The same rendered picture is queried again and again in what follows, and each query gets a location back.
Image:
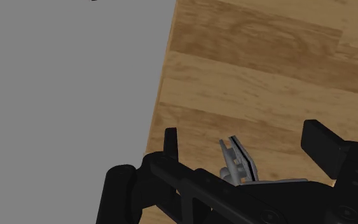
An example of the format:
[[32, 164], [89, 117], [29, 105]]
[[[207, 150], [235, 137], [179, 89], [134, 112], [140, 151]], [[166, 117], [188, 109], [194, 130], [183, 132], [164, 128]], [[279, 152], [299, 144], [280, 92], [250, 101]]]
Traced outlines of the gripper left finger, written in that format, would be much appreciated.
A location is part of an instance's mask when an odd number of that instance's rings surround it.
[[204, 169], [178, 161], [177, 130], [165, 129], [163, 150], [140, 168], [117, 165], [106, 173], [95, 224], [139, 224], [157, 206], [176, 224], [286, 224], [278, 209]]

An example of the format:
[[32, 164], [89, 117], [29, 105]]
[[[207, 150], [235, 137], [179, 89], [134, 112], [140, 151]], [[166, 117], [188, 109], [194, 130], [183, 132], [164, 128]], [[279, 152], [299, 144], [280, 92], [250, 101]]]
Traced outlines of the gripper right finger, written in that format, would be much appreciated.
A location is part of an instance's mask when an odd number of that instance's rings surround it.
[[358, 224], [358, 142], [342, 139], [318, 120], [305, 120], [301, 148], [336, 181], [324, 224]]

